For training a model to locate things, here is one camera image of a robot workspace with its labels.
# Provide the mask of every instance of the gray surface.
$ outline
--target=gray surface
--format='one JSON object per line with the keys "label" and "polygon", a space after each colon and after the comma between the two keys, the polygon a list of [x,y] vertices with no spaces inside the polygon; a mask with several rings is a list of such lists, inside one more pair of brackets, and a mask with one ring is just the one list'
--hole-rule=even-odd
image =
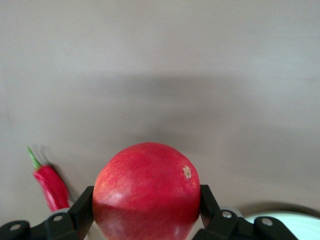
{"label": "gray surface", "polygon": [[320,210],[319,1],[1,1],[0,224],[50,212],[121,149],[169,144],[221,205]]}

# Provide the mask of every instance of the green stem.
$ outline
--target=green stem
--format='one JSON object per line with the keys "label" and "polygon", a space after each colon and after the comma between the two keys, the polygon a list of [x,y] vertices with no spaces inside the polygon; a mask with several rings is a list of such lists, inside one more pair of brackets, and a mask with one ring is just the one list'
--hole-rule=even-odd
{"label": "green stem", "polygon": [[36,159],[34,153],[31,151],[31,148],[27,146],[26,149],[27,149],[28,152],[29,152],[29,155],[30,155],[31,160],[32,160],[32,162],[33,162],[34,169],[35,169],[35,170],[40,169],[40,168],[42,167],[42,164]]}

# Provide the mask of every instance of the red chili pepper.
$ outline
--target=red chili pepper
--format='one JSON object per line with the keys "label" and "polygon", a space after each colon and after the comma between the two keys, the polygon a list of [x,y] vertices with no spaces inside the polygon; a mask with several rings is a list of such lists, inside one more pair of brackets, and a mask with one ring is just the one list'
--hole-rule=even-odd
{"label": "red chili pepper", "polygon": [[46,203],[52,212],[69,208],[68,189],[58,175],[58,173],[49,165],[42,165],[34,156],[30,147],[27,147],[32,159],[34,172],[33,176],[40,184]]}

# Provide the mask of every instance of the pomegranate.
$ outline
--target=pomegranate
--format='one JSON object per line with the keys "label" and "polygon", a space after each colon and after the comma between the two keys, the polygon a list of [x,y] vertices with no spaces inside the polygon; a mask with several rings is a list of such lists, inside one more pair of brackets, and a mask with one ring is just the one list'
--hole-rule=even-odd
{"label": "pomegranate", "polygon": [[93,216],[108,240],[184,240],[199,217],[200,194],[187,157],[165,144],[139,143],[99,173]]}

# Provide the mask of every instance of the metal screw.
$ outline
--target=metal screw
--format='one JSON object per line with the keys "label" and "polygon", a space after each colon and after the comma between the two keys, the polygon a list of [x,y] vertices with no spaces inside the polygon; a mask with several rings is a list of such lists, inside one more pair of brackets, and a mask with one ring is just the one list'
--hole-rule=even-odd
{"label": "metal screw", "polygon": [[267,226],[272,226],[274,224],[269,218],[266,218],[266,217],[262,218],[261,222]]}
{"label": "metal screw", "polygon": [[223,211],[223,212],[222,212],[222,216],[223,216],[224,218],[227,218],[227,219],[232,218],[232,214],[231,214],[231,212],[229,212],[229,211]]}
{"label": "metal screw", "polygon": [[61,219],[62,219],[62,216],[61,216],[61,215],[58,215],[58,216],[55,216],[55,217],[53,218],[53,221],[58,222],[58,221],[60,221]]}
{"label": "metal screw", "polygon": [[14,231],[14,230],[19,229],[20,227],[21,227],[21,224],[17,223],[17,224],[15,224],[15,225],[11,226],[9,230],[10,230],[10,231]]}

